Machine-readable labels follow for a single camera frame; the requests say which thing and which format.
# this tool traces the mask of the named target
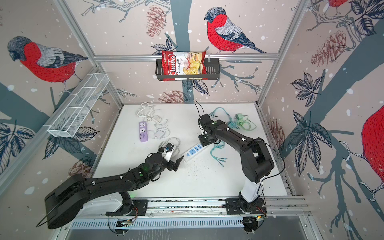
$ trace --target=bird illustration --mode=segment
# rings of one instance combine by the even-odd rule
[[[243,33],[240,27],[236,26],[226,15],[224,8],[213,7],[207,11],[204,17],[207,20],[208,39],[218,52],[231,51],[235,53],[241,48],[251,48],[259,53],[266,53],[258,49]]]
[[[75,74],[75,68],[87,57],[63,51],[60,48],[46,47],[32,42],[29,38],[17,36],[8,42],[8,51],[13,61],[17,59],[36,77],[51,83],[63,83]]]
[[[336,8],[336,14],[333,17],[335,17],[336,15],[341,14],[341,12],[339,12],[337,10],[337,8],[339,6],[341,6],[343,3],[347,2],[347,0],[325,0],[325,2],[326,2],[326,5],[325,5],[324,10],[323,10],[324,16],[326,16],[326,13],[327,13],[329,7],[334,7],[334,8]]]
[[[373,171],[380,177],[381,184],[376,189],[370,189],[366,183],[360,182],[364,185],[371,193],[372,198],[368,199],[372,202],[375,202],[375,193],[380,189],[384,189],[384,106],[382,106],[377,112],[370,116],[367,121],[365,121],[362,128],[362,146],[363,154],[357,154],[351,152],[348,148],[346,142],[341,142],[345,144],[348,150],[348,157],[345,159],[349,160],[351,154],[366,160]]]

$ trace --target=white wire basket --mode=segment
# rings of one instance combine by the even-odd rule
[[[49,127],[54,137],[73,137],[109,83],[107,74],[94,73]]]

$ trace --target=power strip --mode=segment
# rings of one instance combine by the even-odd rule
[[[147,122],[146,121],[139,122],[139,139],[140,139],[140,142],[148,141]]]
[[[194,159],[197,154],[201,153],[206,148],[207,146],[203,147],[200,143],[196,144],[195,146],[193,146],[188,151],[182,154],[182,156],[184,156],[184,162],[189,162],[190,160]]]

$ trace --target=white power strip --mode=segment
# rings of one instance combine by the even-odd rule
[[[184,156],[184,161],[189,162],[190,160],[194,159],[197,154],[201,153],[206,149],[208,146],[203,147],[200,143],[196,144],[195,146],[191,147],[186,151],[185,153],[182,154]]]

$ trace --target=black wire basket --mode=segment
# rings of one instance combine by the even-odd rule
[[[162,59],[156,60],[156,76],[159,81],[164,79],[175,80],[218,80],[220,78],[220,59],[209,58],[204,60],[205,70],[207,74],[192,74],[192,75],[163,75]]]

